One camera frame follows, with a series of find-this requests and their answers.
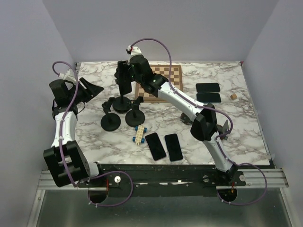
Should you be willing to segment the black round phone stand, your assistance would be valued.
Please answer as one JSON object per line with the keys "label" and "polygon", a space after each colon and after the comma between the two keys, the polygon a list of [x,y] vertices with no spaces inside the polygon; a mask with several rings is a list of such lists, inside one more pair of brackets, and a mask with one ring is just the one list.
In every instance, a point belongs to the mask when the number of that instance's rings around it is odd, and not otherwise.
{"label": "black round phone stand", "polygon": [[130,99],[125,97],[125,95],[132,92],[132,85],[131,83],[120,83],[118,79],[115,82],[118,85],[120,96],[115,98],[112,107],[118,113],[124,114],[130,110]]}

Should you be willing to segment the pink phone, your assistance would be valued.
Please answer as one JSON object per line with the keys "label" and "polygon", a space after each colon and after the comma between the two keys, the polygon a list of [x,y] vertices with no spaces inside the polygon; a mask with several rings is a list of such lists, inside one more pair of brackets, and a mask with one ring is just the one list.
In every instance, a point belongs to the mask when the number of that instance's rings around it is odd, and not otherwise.
{"label": "pink phone", "polygon": [[148,144],[154,161],[158,161],[166,157],[165,150],[157,133],[146,135],[145,140]]}

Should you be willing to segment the black phone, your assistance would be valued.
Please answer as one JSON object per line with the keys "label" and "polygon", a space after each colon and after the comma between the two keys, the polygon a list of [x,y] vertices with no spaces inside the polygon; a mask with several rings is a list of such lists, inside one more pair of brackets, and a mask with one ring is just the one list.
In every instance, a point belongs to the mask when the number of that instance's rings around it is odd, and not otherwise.
{"label": "black phone", "polygon": [[130,66],[127,61],[118,61],[116,72],[114,74],[116,78],[116,84],[119,87],[120,96],[124,96],[132,92],[132,79],[129,75]]}
{"label": "black phone", "polygon": [[221,89],[218,83],[197,83],[196,91],[198,93],[219,93]]}

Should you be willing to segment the blue phone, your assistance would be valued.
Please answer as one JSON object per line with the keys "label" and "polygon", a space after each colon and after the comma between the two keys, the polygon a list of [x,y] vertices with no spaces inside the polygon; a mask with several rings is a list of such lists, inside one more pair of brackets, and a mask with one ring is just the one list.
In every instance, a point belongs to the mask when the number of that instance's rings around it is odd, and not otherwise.
{"label": "blue phone", "polygon": [[177,134],[169,134],[164,136],[169,159],[171,162],[180,161],[183,159],[180,143]]}

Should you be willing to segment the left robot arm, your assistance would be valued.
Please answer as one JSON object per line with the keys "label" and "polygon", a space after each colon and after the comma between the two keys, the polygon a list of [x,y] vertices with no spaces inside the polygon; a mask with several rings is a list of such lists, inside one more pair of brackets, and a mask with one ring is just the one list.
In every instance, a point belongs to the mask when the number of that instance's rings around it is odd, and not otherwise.
{"label": "left robot arm", "polygon": [[44,151],[47,167],[58,187],[88,178],[95,186],[101,186],[105,175],[99,171],[96,162],[88,162],[75,140],[78,120],[77,104],[87,103],[104,88],[81,78],[78,85],[68,88],[69,81],[57,79],[49,84],[54,95],[52,116],[56,122],[54,141]]}

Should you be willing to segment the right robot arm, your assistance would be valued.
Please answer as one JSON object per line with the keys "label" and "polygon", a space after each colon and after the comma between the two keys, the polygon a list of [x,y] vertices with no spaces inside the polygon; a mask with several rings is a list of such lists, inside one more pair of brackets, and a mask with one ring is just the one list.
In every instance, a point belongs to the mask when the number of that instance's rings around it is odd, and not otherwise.
{"label": "right robot arm", "polygon": [[153,73],[148,60],[141,54],[130,57],[128,65],[130,77],[140,84],[145,92],[172,104],[192,121],[190,133],[207,147],[218,171],[218,181],[223,185],[233,182],[238,167],[223,149],[214,105],[204,105],[192,99],[171,85],[167,77]]}

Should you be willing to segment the teal phone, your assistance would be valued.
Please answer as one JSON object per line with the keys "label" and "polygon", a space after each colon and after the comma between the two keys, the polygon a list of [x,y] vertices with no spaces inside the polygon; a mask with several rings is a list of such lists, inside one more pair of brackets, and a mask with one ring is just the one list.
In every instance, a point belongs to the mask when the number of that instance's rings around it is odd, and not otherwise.
{"label": "teal phone", "polygon": [[196,98],[201,103],[221,103],[221,97],[219,93],[197,93]]}

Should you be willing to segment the black stand with blue phone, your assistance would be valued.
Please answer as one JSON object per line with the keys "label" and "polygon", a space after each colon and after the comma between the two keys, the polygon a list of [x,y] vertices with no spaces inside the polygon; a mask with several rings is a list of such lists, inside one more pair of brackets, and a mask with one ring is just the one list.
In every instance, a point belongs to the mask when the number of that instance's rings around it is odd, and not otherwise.
{"label": "black stand with blue phone", "polygon": [[139,105],[144,102],[142,96],[137,97],[136,100],[131,100],[128,102],[128,106],[131,108],[125,116],[125,122],[131,127],[136,127],[141,125],[145,121],[144,113],[139,110]]}

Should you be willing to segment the black stand for pink phone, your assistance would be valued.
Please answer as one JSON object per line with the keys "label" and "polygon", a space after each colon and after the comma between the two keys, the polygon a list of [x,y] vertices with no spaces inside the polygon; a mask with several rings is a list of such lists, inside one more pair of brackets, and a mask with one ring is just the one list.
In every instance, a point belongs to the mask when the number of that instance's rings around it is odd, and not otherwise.
{"label": "black stand for pink phone", "polygon": [[110,97],[106,102],[102,104],[103,111],[105,115],[102,117],[100,124],[105,131],[115,131],[121,125],[120,117],[115,113],[111,112],[111,106],[115,101],[114,97]]}

